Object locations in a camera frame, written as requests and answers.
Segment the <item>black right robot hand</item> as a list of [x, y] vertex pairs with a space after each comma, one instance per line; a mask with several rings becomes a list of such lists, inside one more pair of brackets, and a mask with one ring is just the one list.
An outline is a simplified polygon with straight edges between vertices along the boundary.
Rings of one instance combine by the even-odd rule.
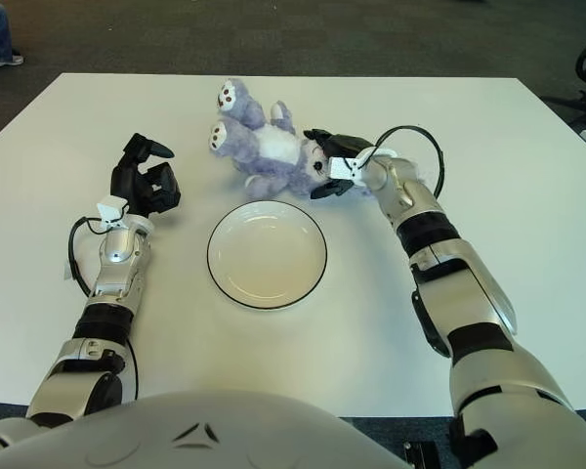
[[331, 178], [329, 163], [332, 158], [356, 158], [371, 143], [360, 137], [332, 134], [323, 129], [305, 130], [304, 136], [312, 143], [312, 151], [307, 157], [307, 172], [315, 177], [310, 198], [341, 196], [353, 189], [355, 184], [352, 181]]

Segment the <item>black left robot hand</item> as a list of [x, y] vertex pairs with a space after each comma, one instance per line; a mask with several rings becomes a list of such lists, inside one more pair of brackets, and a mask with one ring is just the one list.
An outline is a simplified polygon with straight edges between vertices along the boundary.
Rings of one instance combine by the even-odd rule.
[[135, 133], [123, 149], [123, 156], [113, 168], [110, 194], [125, 199], [128, 213], [147, 218], [151, 213], [163, 213], [175, 208], [181, 192], [168, 162], [139, 170], [150, 156], [173, 158], [174, 153], [162, 144]]

